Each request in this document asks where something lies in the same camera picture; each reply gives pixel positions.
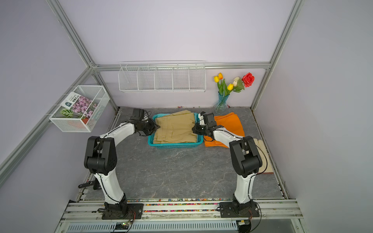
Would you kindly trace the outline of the orange pants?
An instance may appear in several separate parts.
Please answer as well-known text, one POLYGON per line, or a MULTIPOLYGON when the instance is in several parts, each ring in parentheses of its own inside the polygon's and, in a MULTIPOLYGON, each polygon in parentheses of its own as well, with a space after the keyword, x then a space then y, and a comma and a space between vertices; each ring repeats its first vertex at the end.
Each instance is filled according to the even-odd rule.
MULTIPOLYGON (((217 125, 223 126, 226 130, 230 131, 231 133, 238 135, 238 136, 245 136, 243 126, 237 114, 229 113, 224 116, 215 116, 214 119, 217 125)), ((206 147, 227 148, 227 146, 224 145, 223 143, 215 141, 215 140, 213 141, 212 138, 208 136, 204 136, 204 142, 205 142, 206 147)))

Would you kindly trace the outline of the khaki long pants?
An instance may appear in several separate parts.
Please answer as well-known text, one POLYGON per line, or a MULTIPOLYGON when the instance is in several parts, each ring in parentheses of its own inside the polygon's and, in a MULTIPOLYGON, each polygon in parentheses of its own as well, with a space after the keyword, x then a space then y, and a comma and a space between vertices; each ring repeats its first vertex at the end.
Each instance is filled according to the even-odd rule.
POLYGON ((196 143, 198 141, 198 136, 192 131, 195 126, 195 114, 188 110, 157 117, 155 123, 159 128, 154 134, 154 144, 196 143))

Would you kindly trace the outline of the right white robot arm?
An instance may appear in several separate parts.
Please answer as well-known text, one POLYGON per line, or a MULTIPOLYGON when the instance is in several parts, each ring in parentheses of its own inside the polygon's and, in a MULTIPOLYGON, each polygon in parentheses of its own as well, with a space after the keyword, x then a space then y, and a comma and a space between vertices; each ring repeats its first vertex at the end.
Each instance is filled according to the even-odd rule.
POLYGON ((201 125, 196 123, 192 128, 195 134, 207 136, 230 149, 233 169, 237 174, 237 185, 234 198, 238 204, 247 204, 252 198, 254 177, 263 166, 261 149, 250 136, 238 136, 222 126, 201 125))

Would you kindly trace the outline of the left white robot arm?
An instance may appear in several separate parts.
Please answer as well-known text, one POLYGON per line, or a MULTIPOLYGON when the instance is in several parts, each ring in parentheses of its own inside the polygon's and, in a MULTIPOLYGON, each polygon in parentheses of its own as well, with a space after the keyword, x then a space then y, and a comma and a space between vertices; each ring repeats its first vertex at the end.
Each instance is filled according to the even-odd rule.
POLYGON ((124 191, 116 176, 117 145, 135 133, 150 136, 159 128, 160 126, 152 119, 130 120, 101 136, 88 138, 84 166, 98 180, 108 205, 126 202, 124 191))

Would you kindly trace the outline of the glass vase with flowers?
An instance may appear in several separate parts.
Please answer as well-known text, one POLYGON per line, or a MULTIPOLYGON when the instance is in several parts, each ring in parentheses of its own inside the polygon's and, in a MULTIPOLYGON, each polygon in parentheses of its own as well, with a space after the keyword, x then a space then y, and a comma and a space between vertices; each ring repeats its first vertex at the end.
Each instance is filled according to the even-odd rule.
POLYGON ((214 105, 217 114, 223 114, 227 112, 229 106, 227 100, 232 92, 240 93, 245 88, 249 88, 255 81, 255 77, 252 73, 247 73, 242 78, 236 77, 231 83, 227 83, 222 73, 219 73, 213 78, 218 88, 218 101, 214 105))

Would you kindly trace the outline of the cream work glove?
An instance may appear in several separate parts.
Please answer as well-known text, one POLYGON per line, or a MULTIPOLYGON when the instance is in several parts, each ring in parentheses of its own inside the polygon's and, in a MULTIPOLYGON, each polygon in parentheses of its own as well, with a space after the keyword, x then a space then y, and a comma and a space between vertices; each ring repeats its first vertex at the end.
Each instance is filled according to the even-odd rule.
POLYGON ((258 152, 260 154, 260 157, 262 159, 262 166, 259 169, 259 173, 267 173, 267 174, 273 174, 274 169, 271 163, 271 160, 269 158, 267 149, 264 145, 264 142, 260 139, 255 138, 254 139, 255 144, 259 147, 258 152))

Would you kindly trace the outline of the purple flower packet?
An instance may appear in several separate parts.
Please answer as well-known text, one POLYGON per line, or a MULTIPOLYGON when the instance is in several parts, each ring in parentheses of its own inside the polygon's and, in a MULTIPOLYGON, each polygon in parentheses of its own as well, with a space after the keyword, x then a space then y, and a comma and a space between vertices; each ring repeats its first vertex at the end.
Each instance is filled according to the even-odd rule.
POLYGON ((71 92, 60 106, 59 113, 65 118, 90 119, 98 104, 85 96, 71 92))

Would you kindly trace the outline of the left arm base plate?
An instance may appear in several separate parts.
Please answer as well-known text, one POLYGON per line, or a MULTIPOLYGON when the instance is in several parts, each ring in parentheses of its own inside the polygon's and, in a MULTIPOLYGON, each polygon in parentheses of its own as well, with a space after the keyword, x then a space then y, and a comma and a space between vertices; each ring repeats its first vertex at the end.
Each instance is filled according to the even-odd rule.
POLYGON ((97 211, 102 213, 103 220, 113 219, 127 219, 136 220, 141 219, 143 214, 144 204, 130 203, 130 204, 107 204, 105 208, 99 208, 97 211))

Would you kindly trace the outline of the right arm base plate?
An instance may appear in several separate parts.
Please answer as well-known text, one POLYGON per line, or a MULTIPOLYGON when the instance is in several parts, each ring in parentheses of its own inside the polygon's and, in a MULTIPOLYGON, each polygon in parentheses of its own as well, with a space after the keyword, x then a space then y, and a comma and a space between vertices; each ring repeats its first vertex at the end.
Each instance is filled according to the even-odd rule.
POLYGON ((236 201, 229 203, 219 203, 216 209, 222 218, 237 218, 237 217, 259 217, 260 211, 257 203, 250 201, 248 203, 240 204, 236 201))

